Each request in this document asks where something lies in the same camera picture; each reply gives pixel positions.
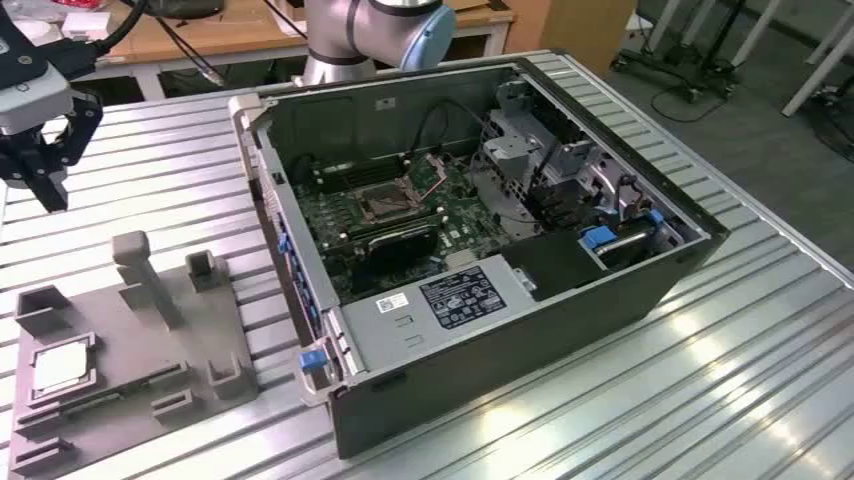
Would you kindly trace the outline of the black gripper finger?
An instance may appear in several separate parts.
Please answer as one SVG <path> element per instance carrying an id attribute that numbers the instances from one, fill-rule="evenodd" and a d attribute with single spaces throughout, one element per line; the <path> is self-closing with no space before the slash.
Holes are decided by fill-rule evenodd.
<path id="1" fill-rule="evenodd" d="M 68 208 L 64 175 L 67 168 L 77 164 L 99 127 L 103 118 L 100 97 L 91 91 L 75 92 L 72 110 L 64 118 L 64 130 L 51 142 L 41 133 L 44 125 L 24 134 L 25 183 L 48 212 Z"/>

